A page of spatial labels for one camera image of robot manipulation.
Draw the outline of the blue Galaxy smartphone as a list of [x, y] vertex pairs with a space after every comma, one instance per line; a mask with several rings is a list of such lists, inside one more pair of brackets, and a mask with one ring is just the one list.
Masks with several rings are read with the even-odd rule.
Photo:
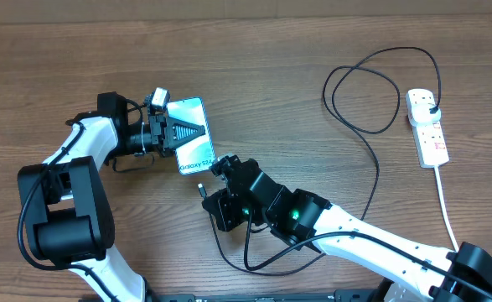
[[172, 126], [174, 150], [180, 174], [206, 171], [215, 160], [215, 150], [205, 106], [200, 97], [191, 97], [167, 105]]

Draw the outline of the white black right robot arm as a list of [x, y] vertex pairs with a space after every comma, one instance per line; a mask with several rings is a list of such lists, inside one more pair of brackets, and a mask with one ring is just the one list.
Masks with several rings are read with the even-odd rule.
[[225, 156], [210, 170], [225, 181], [212, 195], [199, 191], [216, 228], [229, 232], [243, 222], [265, 224], [287, 244], [265, 262], [248, 266], [252, 273], [308, 247], [383, 276], [387, 284], [376, 296], [380, 301], [492, 301], [492, 257], [481, 247], [465, 242], [454, 251], [399, 237], [320, 195], [290, 191], [253, 159]]

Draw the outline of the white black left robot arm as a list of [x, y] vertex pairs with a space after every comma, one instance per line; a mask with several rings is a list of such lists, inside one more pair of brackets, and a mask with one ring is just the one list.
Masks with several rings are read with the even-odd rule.
[[71, 271], [104, 301], [155, 301], [115, 244], [115, 222], [99, 175], [122, 156], [175, 157], [180, 174], [215, 158], [205, 105], [198, 96], [171, 101], [157, 88], [142, 104], [101, 93], [97, 109], [66, 121], [70, 136], [40, 164], [17, 175], [21, 255], [44, 271]]

